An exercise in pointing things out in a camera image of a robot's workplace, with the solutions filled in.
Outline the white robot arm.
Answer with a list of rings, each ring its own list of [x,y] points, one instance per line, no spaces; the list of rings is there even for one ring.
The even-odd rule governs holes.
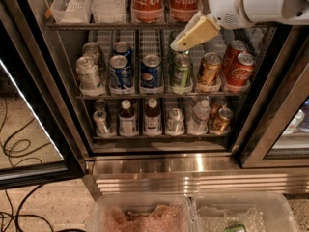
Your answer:
[[[259,23],[309,24],[309,0],[209,0],[210,12],[197,12],[170,43],[187,51],[216,37],[220,29],[235,30]]]

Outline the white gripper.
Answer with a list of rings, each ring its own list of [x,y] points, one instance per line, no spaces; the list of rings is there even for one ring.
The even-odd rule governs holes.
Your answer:
[[[175,51],[187,51],[216,37],[221,29],[242,29],[254,25],[243,7],[243,0],[209,0],[210,14],[198,11],[170,43]]]

